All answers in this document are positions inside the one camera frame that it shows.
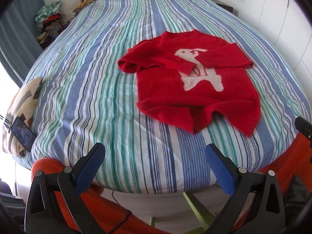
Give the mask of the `white wardrobe doors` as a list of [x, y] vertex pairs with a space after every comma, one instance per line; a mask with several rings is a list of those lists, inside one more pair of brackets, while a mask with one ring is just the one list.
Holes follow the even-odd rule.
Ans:
[[294, 0], [230, 0], [237, 16], [273, 44], [295, 72], [311, 75], [311, 26]]

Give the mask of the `black smartphone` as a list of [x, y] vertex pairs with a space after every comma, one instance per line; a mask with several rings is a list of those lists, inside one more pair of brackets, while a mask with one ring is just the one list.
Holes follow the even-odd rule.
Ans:
[[11, 131], [23, 148], [30, 152], [36, 139], [36, 134], [29, 129], [20, 117], [16, 117], [11, 126]]

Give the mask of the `patterned cushion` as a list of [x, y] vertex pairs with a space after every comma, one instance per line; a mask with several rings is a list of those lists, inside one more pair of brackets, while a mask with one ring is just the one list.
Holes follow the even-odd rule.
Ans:
[[31, 130], [42, 80], [42, 77], [31, 80], [24, 85], [13, 98], [3, 123], [2, 145], [5, 153], [14, 156], [24, 156], [27, 152], [13, 135], [11, 126], [16, 117], [20, 117]]

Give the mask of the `dark bedside table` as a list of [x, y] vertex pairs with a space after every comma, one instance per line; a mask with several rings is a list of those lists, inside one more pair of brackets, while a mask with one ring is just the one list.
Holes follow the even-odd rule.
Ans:
[[218, 1], [218, 0], [214, 0], [214, 2], [215, 2], [218, 6], [222, 7], [223, 9], [229, 11], [230, 13], [233, 13], [233, 7], [232, 7], [232, 6], [227, 5], [226, 3], [221, 2], [221, 1]]

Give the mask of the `red sweater white rabbit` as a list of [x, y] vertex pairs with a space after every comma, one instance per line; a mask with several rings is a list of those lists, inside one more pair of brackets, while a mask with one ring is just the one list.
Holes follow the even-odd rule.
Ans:
[[198, 30], [164, 32], [117, 64], [137, 76], [139, 111], [162, 123], [195, 134], [218, 113], [251, 136], [260, 120], [260, 97], [247, 74], [253, 62], [236, 43]]

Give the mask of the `pile of colourful clothes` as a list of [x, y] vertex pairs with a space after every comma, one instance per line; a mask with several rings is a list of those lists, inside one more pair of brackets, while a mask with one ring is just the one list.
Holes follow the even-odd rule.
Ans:
[[46, 49], [65, 28], [64, 23], [65, 14], [62, 10], [62, 1], [54, 1], [48, 5], [44, 5], [35, 14], [35, 24], [37, 29], [41, 32], [36, 37], [36, 41]]

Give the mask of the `light green stool frame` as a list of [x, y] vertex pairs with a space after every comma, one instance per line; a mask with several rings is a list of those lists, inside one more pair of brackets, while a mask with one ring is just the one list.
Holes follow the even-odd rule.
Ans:
[[[216, 220], [217, 216], [211, 213], [194, 195], [192, 191], [183, 192], [183, 196], [191, 208], [193, 214], [200, 223], [200, 227], [189, 230], [185, 233], [205, 233], [212, 223]], [[151, 217], [149, 225], [155, 227], [158, 222], [177, 221], [184, 213], [175, 213], [172, 215]]]

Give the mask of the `blue grey curtain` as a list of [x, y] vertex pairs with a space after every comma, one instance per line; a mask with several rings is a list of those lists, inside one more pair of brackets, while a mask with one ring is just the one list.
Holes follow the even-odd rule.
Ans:
[[1, 16], [1, 65], [19, 87], [43, 52], [34, 21], [43, 5], [44, 0], [12, 0]]

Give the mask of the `striped blue green bedspread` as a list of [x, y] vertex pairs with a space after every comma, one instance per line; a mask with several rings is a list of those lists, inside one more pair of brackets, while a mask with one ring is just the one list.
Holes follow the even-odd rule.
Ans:
[[[236, 42], [255, 62], [249, 76], [260, 95], [261, 119], [251, 137], [220, 116], [191, 134], [137, 109], [137, 77], [118, 59], [139, 41], [164, 31], [203, 33]], [[32, 150], [15, 160], [75, 164], [97, 142], [106, 148], [96, 184], [129, 193], [175, 193], [215, 183], [205, 160], [214, 143], [224, 155], [258, 171], [295, 140], [295, 119], [311, 119], [299, 81], [279, 51], [259, 32], [212, 0], [97, 0], [78, 14], [28, 73], [42, 77]]]

